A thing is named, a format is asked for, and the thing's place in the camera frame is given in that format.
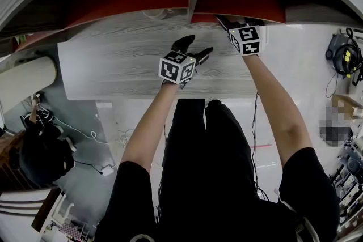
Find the leg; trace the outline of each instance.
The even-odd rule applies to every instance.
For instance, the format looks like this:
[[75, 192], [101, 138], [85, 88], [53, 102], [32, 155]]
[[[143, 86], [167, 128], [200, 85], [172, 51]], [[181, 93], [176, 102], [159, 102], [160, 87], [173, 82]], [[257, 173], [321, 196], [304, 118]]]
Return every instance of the leg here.
[[219, 100], [209, 102], [205, 115], [208, 139], [218, 152], [218, 161], [223, 163], [223, 174], [232, 178], [231, 173], [237, 173], [238, 180], [247, 183], [244, 185], [255, 194], [251, 149], [240, 124], [231, 110]]
[[203, 120], [204, 99], [180, 99], [175, 109], [164, 152], [166, 163], [180, 163], [204, 144], [206, 133]]
[[179, 100], [164, 152], [159, 191], [162, 213], [177, 213], [181, 199], [193, 194], [198, 167], [205, 157], [206, 131], [203, 120], [205, 100]]

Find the person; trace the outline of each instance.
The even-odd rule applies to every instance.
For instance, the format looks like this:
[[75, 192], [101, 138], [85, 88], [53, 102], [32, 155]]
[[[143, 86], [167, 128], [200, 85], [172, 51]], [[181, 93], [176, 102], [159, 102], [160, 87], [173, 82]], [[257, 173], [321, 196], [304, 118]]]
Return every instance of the person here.
[[10, 156], [11, 164], [16, 164], [18, 158], [20, 169], [26, 177], [38, 186], [49, 185], [64, 176], [74, 167], [72, 157], [75, 147], [69, 137], [59, 140], [63, 133], [62, 127], [47, 124], [40, 126], [37, 118], [39, 101], [32, 100], [32, 112], [27, 122], [25, 132], [18, 134], [17, 140], [20, 143], [18, 157]]
[[335, 238], [337, 196], [298, 108], [258, 56], [243, 58], [281, 160], [278, 203], [256, 194], [251, 149], [230, 109], [219, 100], [210, 101], [206, 109], [205, 100], [179, 100], [164, 151], [156, 223], [151, 163], [179, 88], [166, 83], [125, 149], [96, 242]]

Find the cable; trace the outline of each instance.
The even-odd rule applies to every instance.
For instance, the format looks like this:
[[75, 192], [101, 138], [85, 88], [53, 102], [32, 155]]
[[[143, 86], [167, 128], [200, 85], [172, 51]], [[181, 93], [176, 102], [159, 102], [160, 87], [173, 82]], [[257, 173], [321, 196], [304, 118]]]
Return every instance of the cable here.
[[119, 130], [119, 132], [121, 132], [121, 135], [119, 137], [118, 143], [121, 143], [123, 145], [123, 147], [126, 147], [127, 144], [129, 144], [131, 135], [127, 135], [127, 132], [129, 132], [131, 130], [134, 131], [134, 129], [128, 129], [128, 130], [126, 130], [126, 132]]
[[258, 184], [258, 176], [257, 176], [257, 169], [256, 169], [256, 112], [257, 112], [257, 99], [259, 97], [259, 93], [256, 93], [256, 99], [255, 99], [255, 111], [254, 111], [254, 119], [252, 120], [252, 135], [254, 136], [254, 151], [252, 153], [252, 163], [254, 166], [254, 170], [255, 170], [255, 176], [256, 176], [256, 181], [255, 181], [255, 187], [256, 187], [256, 191], [260, 190], [263, 199], [266, 201], [269, 201], [269, 198], [267, 197], [267, 194], [264, 190], [262, 190], [262, 188], [259, 186]]
[[100, 175], [102, 175], [102, 173], [97, 168], [95, 168], [93, 164], [90, 164], [90, 163], [82, 163], [82, 162], [79, 162], [77, 160], [75, 160], [74, 162], [81, 163], [81, 164], [85, 164], [85, 165], [89, 165], [90, 167], [94, 168]]
[[[49, 110], [45, 109], [42, 105], [39, 105], [39, 108], [41, 108], [41, 111], [46, 111], [49, 113]], [[91, 136], [86, 135], [85, 133], [81, 132], [80, 130], [70, 126], [69, 124], [59, 120], [59, 118], [55, 115], [53, 115], [54, 119], [56, 119], [59, 123], [62, 123], [65, 126], [68, 126], [69, 128], [73, 129], [74, 131], [77, 131], [78, 133], [81, 133], [84, 137], [88, 138], [88, 139], [93, 139], [95, 142], [100, 143], [102, 145], [108, 145], [108, 142], [102, 142], [97, 140], [97, 133], [95, 131], [91, 131]]]
[[[331, 82], [331, 81], [333, 80], [333, 78], [335, 77], [335, 75], [336, 75], [335, 89], [334, 89], [334, 92], [333, 92], [330, 96], [328, 96], [328, 95], [327, 95], [328, 87], [329, 87], [330, 82]], [[326, 97], [326, 98], [330, 99], [330, 97], [331, 97], [331, 96], [333, 96], [333, 95], [335, 94], [335, 92], [336, 92], [336, 86], [337, 86], [337, 84], [338, 84], [338, 77], [339, 77], [339, 75], [338, 75], [338, 73], [337, 73], [337, 72], [335, 72], [335, 74], [331, 77], [331, 79], [330, 79], [330, 81], [329, 81], [329, 83], [328, 83], [328, 85], [327, 85], [327, 87], [326, 87], [326, 89], [325, 89], [325, 97]]]
[[168, 142], [168, 139], [166, 138], [166, 133], [165, 133], [165, 124], [164, 124], [164, 137], [165, 137], [165, 146], [166, 146], [166, 143]]
[[256, 111], [257, 111], [257, 98], [259, 93], [256, 93], [255, 99], [255, 112], [254, 112], [254, 119], [252, 120], [252, 135], [254, 136], [254, 151], [252, 153], [252, 163], [254, 165], [255, 176], [256, 176], [256, 191], [258, 190], [258, 177], [257, 177], [257, 170], [256, 170]]

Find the floor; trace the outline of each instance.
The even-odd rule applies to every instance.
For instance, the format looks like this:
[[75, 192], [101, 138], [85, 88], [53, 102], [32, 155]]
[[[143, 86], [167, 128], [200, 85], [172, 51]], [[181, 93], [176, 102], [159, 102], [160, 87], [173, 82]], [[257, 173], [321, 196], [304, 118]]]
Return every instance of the floor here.
[[[325, 90], [327, 83], [334, 74], [326, 63], [324, 53], [332, 33], [336, 31], [337, 27], [335, 26], [270, 26], [269, 44], [261, 55], [262, 60], [290, 93], [300, 109], [319, 160], [327, 173], [335, 168], [335, 158], [339, 148], [328, 147], [321, 140], [319, 121], [324, 120], [325, 107], [330, 102], [325, 97]], [[57, 62], [55, 49], [49, 50], [45, 54], [52, 55]], [[96, 131], [98, 139], [106, 140], [109, 143], [109, 146], [101, 145], [74, 131], [67, 130], [78, 147], [75, 159], [99, 166], [108, 163], [113, 164], [113, 161], [116, 164], [119, 163], [124, 151], [124, 143], [127, 141], [125, 137], [129, 136], [132, 131], [128, 131], [126, 135], [125, 133], [136, 127], [137, 122], [150, 105], [151, 99], [133, 100], [115, 96], [112, 100], [97, 100], [96, 102], [69, 101], [62, 83], [63, 74], [62, 68], [62, 74], [59, 75], [56, 83], [44, 90], [47, 102], [45, 107], [52, 109], [61, 120], [85, 133], [89, 133], [91, 130]], [[345, 90], [343, 85], [344, 83], [339, 79], [337, 92]], [[328, 92], [333, 92], [334, 86], [335, 84], [332, 82]], [[235, 114], [252, 146], [253, 94], [249, 92], [241, 97], [222, 98], [221, 100]], [[166, 122], [167, 132], [171, 126], [175, 105], [176, 101]], [[21, 129], [19, 115], [27, 110], [26, 104], [19, 104], [7, 112], [5, 119], [9, 129]], [[259, 185], [271, 200], [276, 201], [277, 196], [273, 190], [278, 188], [280, 184], [282, 169], [275, 141], [260, 101], [258, 101], [256, 132], [258, 146], [256, 165]], [[164, 137], [161, 137], [151, 170], [155, 206], [158, 204], [157, 188], [162, 173], [163, 148]], [[76, 204], [71, 213], [90, 224], [94, 224], [102, 218], [106, 210], [115, 177], [116, 173], [103, 177], [89, 166], [78, 165], [57, 182], [67, 193], [69, 201]]]
[[[90, 131], [94, 130], [97, 133], [97, 139], [105, 141], [95, 102], [69, 101], [67, 99], [59, 68], [57, 46], [46, 46], [36, 54], [52, 57], [58, 68], [57, 80], [43, 90], [44, 99], [42, 105], [50, 109], [61, 121], [87, 135], [90, 135]], [[32, 57], [34, 57], [33, 50], [25, 51], [23, 54], [15, 54], [0, 64], [0, 71], [13, 66], [18, 59]], [[26, 101], [13, 107], [5, 114], [6, 126], [12, 131], [24, 130], [20, 115], [24, 115], [29, 109], [30, 107]], [[107, 145], [96, 143], [64, 125], [61, 126], [65, 131], [64, 135], [70, 136], [78, 149], [74, 154], [75, 160], [94, 164], [98, 169], [107, 164], [114, 165]], [[115, 177], [116, 173], [103, 177], [88, 165], [76, 164], [75, 168], [57, 180], [55, 184], [59, 185], [67, 194], [65, 207], [70, 202], [75, 203], [75, 206], [71, 209], [71, 214], [79, 220], [87, 222], [91, 228], [92, 225], [101, 220], [105, 213]]]
[[[332, 34], [336, 33], [337, 29], [337, 26], [320, 25], [271, 26], [269, 44], [261, 55], [264, 63], [290, 93], [300, 109], [315, 151], [326, 173], [335, 169], [337, 153], [340, 150], [336, 147], [328, 147], [319, 135], [319, 121], [325, 120], [325, 108], [330, 103], [330, 100], [326, 98], [326, 87], [334, 74], [325, 60], [324, 53]], [[334, 91], [334, 87], [335, 82], [333, 81], [328, 87], [328, 94]], [[339, 79], [337, 92], [344, 91], [345, 83]], [[244, 129], [250, 146], [253, 146], [251, 126], [255, 98], [251, 96], [221, 99], [221, 101], [232, 110]], [[150, 103], [150, 99], [121, 98], [110, 102], [97, 102], [99, 116], [115, 160], [120, 160], [124, 148], [120, 142], [115, 142], [117, 136], [123, 136], [127, 130], [134, 129]], [[175, 104], [176, 102], [174, 102], [166, 122], [167, 132], [171, 126]], [[282, 168], [275, 140], [260, 100], [257, 108], [256, 132], [258, 182], [269, 199], [277, 201], [274, 189], [279, 187]], [[151, 170], [154, 205], [158, 204], [157, 189], [162, 173], [163, 149], [164, 137], [161, 137]]]

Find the white box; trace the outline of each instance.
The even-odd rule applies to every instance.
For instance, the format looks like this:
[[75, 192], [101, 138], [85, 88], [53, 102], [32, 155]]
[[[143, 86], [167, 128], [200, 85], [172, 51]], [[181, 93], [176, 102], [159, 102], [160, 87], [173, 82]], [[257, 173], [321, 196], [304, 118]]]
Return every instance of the white box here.
[[259, 54], [265, 49], [267, 29], [260, 26], [234, 28], [229, 30], [231, 43], [241, 54]]
[[169, 52], [160, 58], [159, 77], [180, 84], [193, 76], [196, 59], [186, 54]]

